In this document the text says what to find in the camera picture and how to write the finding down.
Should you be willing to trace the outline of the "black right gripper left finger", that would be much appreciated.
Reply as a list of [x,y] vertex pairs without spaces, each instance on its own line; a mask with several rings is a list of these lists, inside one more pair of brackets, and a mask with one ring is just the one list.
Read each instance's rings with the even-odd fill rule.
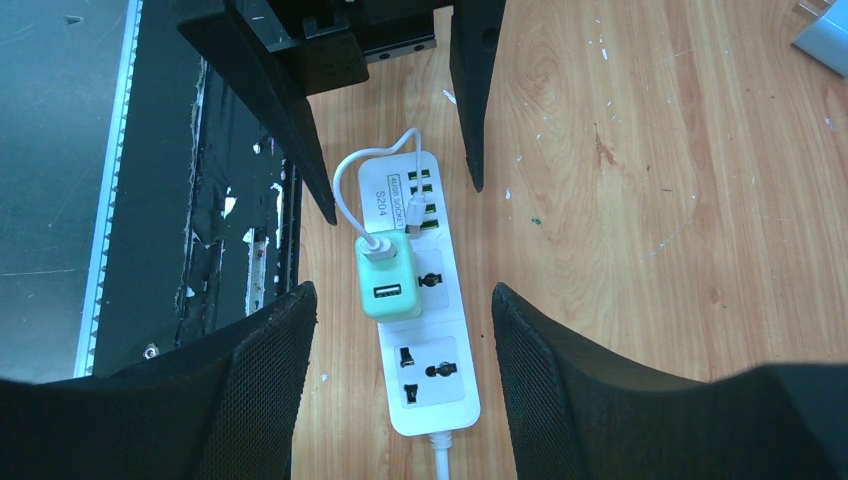
[[317,323],[303,282],[108,376],[1,384],[5,479],[287,479]]

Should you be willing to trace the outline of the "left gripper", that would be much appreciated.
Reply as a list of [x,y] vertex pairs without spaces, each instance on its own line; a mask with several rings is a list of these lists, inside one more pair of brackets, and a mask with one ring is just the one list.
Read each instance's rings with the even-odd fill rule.
[[175,2],[174,13],[179,33],[283,148],[326,221],[335,225],[332,187],[306,95],[365,82],[370,64],[435,48],[434,12],[452,4],[449,68],[466,163],[480,192],[505,0],[198,0]]

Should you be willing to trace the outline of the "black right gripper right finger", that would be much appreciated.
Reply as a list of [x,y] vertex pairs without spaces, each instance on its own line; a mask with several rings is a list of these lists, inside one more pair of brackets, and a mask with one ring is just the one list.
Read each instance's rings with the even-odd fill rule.
[[491,305],[521,479],[843,479],[847,368],[767,363],[698,382],[619,355],[506,284]]

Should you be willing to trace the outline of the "white power strip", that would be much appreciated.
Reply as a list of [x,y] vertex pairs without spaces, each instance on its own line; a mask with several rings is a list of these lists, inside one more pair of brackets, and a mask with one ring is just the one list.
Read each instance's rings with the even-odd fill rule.
[[412,152],[377,157],[358,172],[363,223],[369,231],[403,229],[409,200],[423,189],[426,213],[412,236],[422,313],[409,320],[378,323],[393,428],[404,436],[429,435],[472,426],[481,402],[436,157]]

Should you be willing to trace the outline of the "green plug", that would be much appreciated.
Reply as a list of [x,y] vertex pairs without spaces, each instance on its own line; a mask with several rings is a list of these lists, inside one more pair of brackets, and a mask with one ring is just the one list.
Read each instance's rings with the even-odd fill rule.
[[355,243],[359,290],[364,313],[380,323],[408,320],[422,313],[418,291],[417,264],[410,239],[402,230],[373,234],[384,245],[394,247],[392,257],[366,257],[369,244],[363,237]]

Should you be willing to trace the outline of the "blue plug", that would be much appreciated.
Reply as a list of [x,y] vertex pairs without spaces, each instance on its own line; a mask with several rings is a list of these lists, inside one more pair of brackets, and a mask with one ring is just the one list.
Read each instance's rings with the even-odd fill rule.
[[797,1],[792,11],[807,25],[792,44],[847,77],[847,0]]

